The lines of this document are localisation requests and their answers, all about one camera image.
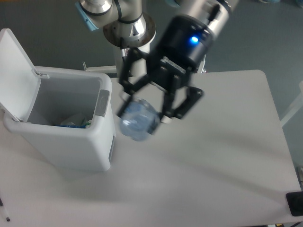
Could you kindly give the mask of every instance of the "lid hinge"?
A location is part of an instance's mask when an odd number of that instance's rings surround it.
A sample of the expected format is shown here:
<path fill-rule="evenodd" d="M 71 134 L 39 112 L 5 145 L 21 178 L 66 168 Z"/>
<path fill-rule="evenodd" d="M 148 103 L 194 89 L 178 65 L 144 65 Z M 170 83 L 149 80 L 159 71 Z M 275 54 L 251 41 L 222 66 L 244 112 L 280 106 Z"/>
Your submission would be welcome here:
<path fill-rule="evenodd" d="M 49 79 L 49 75 L 48 74 L 44 74 L 44 73 L 41 73 L 41 72 L 35 72 L 39 78 L 43 78 L 43 79 Z"/>

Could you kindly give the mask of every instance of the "blue led light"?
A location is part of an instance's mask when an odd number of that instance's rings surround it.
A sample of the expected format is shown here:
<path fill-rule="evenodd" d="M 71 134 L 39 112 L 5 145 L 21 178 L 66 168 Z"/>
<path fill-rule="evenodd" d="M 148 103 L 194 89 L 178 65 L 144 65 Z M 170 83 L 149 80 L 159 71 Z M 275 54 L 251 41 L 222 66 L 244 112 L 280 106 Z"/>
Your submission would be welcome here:
<path fill-rule="evenodd" d="M 199 39 L 197 37 L 193 36 L 193 37 L 190 38 L 190 42 L 192 44 L 197 44 L 199 42 Z"/>

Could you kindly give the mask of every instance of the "garbage inside bin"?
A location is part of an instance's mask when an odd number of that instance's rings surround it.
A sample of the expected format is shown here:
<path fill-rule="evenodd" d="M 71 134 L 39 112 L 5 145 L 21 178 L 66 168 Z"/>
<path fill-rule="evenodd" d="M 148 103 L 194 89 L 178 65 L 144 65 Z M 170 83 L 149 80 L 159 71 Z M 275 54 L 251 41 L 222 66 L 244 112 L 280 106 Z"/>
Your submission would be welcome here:
<path fill-rule="evenodd" d="M 86 126 L 90 125 L 91 122 L 89 122 L 85 115 L 83 113 L 75 114 L 64 121 L 61 122 L 60 127 L 67 127 L 67 128 L 77 128 L 77 129 L 85 129 Z"/>

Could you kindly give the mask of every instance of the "robotic arm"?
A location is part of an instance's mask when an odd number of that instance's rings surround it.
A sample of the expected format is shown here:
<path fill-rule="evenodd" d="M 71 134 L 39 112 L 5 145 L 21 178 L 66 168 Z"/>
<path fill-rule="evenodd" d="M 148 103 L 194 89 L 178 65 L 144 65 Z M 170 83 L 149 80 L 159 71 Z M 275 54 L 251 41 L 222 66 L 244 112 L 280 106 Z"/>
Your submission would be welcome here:
<path fill-rule="evenodd" d="M 123 118 L 134 95 L 148 84 L 164 91 L 159 121 L 149 125 L 153 134 L 160 122 L 182 119 L 203 96 L 190 86 L 191 75 L 200 65 L 229 18 L 231 7 L 224 0 L 167 0 L 180 4 L 157 46 L 149 52 L 156 30 L 150 17 L 142 14 L 142 0 L 80 0 L 76 7 L 90 30 L 103 27 L 107 40 L 118 48 L 115 56 L 119 83 L 127 98 L 117 116 Z M 132 84 L 129 75 L 142 75 Z M 173 108 L 178 89 L 187 87 L 186 99 Z"/>
<path fill-rule="evenodd" d="M 224 0 L 184 0 L 176 17 L 169 24 L 158 45 L 150 54 L 131 48 L 125 60 L 119 83 L 128 98 L 117 113 L 122 117 L 136 92 L 149 83 L 164 91 L 162 110 L 158 113 L 161 122 L 172 117 L 182 119 L 203 96 L 203 91 L 191 87 L 191 74 L 199 66 L 204 55 L 217 38 L 229 18 L 230 6 Z M 147 74 L 135 84 L 129 82 L 132 64 L 146 60 Z M 175 93 L 187 87 L 186 99 L 173 109 Z M 153 134 L 159 123 L 150 126 Z"/>

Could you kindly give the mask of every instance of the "gray floor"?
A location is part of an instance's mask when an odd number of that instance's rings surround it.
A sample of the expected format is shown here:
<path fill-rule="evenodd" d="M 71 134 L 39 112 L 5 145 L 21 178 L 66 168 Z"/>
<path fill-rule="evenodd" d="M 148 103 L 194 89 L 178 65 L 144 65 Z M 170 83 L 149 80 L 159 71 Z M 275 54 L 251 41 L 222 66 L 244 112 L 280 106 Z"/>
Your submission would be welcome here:
<path fill-rule="evenodd" d="M 0 2 L 0 29 L 11 28 L 35 65 L 82 69 L 114 64 L 102 31 L 89 32 L 76 0 Z M 157 25 L 157 42 L 175 9 L 164 0 L 144 7 Z M 303 80 L 303 10 L 294 0 L 261 4 L 240 0 L 206 59 L 208 72 L 262 70 L 281 115 L 299 94 Z M 284 127 L 295 166 L 303 165 L 303 109 Z"/>

